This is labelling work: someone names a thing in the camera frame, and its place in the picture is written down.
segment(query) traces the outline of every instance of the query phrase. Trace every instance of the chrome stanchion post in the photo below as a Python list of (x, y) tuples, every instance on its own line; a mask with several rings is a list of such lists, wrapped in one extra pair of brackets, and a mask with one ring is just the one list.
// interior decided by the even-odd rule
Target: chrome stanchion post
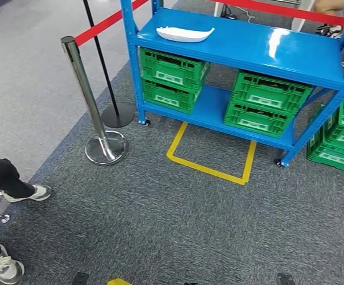
[(127, 149), (125, 137), (119, 132), (106, 131), (103, 128), (75, 38), (72, 36), (63, 37), (61, 44), (70, 61), (97, 133), (88, 140), (85, 146), (85, 154), (88, 159), (98, 165), (109, 165), (122, 158)]

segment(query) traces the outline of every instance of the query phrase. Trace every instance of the sneaker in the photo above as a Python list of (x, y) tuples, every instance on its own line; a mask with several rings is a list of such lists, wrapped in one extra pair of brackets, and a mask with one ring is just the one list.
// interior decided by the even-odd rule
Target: sneaker
[(3, 192), (3, 196), (6, 198), (10, 203), (14, 203), (14, 202), (19, 202), (19, 201), (23, 201), (23, 200), (26, 200), (26, 199), (31, 199), (31, 200), (35, 200), (35, 201), (43, 201), (45, 199), (48, 199), (49, 196), (51, 196), (51, 187), (48, 186), (45, 186), (45, 185), (33, 185), (35, 188), (35, 193), (30, 197), (25, 197), (25, 198), (14, 198), (11, 196), (9, 196), (5, 192)]
[(321, 26), (319, 26), (317, 28), (317, 33), (316, 34), (320, 34), (321, 36), (325, 36), (325, 37), (331, 37), (333, 39), (339, 39), (340, 38), (343, 33), (343, 27), (342, 26), (330, 26), (327, 24), (324, 24)]
[(23, 263), (11, 259), (3, 245), (0, 245), (0, 281), (3, 284), (17, 284), (24, 274)]

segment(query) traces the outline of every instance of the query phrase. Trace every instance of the black stanchion post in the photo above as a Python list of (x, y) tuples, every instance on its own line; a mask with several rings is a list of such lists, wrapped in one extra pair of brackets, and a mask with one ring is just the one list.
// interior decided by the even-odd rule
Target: black stanchion post
[[(94, 22), (93, 20), (93, 16), (91, 16), (89, 3), (88, 3), (88, 0), (83, 1), (88, 15), (88, 19), (89, 20), (89, 24), (91, 27), (93, 27)], [(131, 106), (115, 102), (114, 92), (112, 88), (112, 84), (110, 83), (110, 79), (109, 78), (108, 70), (105, 64), (103, 55), (102, 54), (101, 45), (98, 41), (97, 36), (94, 37), (94, 41), (112, 102), (112, 105), (109, 105), (102, 113), (101, 119), (103, 123), (110, 128), (121, 128), (131, 123), (131, 121), (134, 118), (134, 111)]]

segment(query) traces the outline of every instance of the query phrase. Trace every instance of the yellow object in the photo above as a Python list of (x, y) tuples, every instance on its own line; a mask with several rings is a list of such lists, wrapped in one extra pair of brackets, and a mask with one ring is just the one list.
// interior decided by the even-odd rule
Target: yellow object
[(250, 143), (249, 152), (247, 153), (247, 157), (246, 158), (246, 162), (244, 163), (243, 175), (241, 178), (241, 177), (236, 177), (236, 176), (232, 176), (232, 175), (229, 175), (227, 173), (219, 172), (217, 170), (214, 170), (214, 169), (208, 168), (206, 166), (203, 166), (203, 165), (194, 163), (192, 161), (181, 159), (180, 157), (174, 156), (174, 153), (175, 153), (175, 150), (177, 148), (177, 146), (180, 142), (181, 138), (183, 137), (183, 133), (185, 132), (185, 130), (186, 129), (187, 126), (188, 126), (188, 124), (186, 122), (182, 123), (182, 125), (180, 126), (180, 128), (179, 129), (177, 134), (176, 134), (176, 136), (174, 139), (174, 141), (172, 142), (172, 144), (170, 144), (169, 150), (167, 152), (167, 158), (172, 160), (173, 162), (177, 162), (179, 164), (182, 164), (182, 165), (188, 166), (190, 168), (195, 169), (195, 170), (202, 171), (204, 173), (232, 181), (234, 183), (238, 183), (240, 185), (244, 185), (249, 181), (250, 172), (251, 172), (251, 167), (253, 165), (253, 161), (254, 158), (255, 149), (256, 148), (256, 143), (255, 141), (251, 141)]
[(107, 285), (131, 285), (131, 284), (126, 282), (125, 280), (120, 279), (120, 278), (117, 278), (117, 279), (109, 281), (107, 283)]

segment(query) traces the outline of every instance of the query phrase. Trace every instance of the shelf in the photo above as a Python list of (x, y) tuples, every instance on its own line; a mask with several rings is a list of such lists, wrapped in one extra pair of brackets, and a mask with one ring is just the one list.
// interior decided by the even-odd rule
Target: shelf
[[(157, 27), (206, 31), (200, 43), (163, 39)], [(161, 8), (134, 37), (137, 46), (339, 90), (344, 86), (339, 40), (243, 21)]]
[(235, 135), (246, 140), (256, 141), (258, 143), (270, 145), (284, 150), (293, 149), (294, 129), (292, 121), (280, 138), (269, 137), (268, 135), (257, 134), (244, 129), (227, 126), (223, 124), (223, 117), (230, 98), (230, 92), (220, 88), (205, 85), (191, 115), (168, 109), (157, 104), (144, 102), (143, 108), (146, 111), (158, 115), (177, 119), (183, 122), (213, 129)]

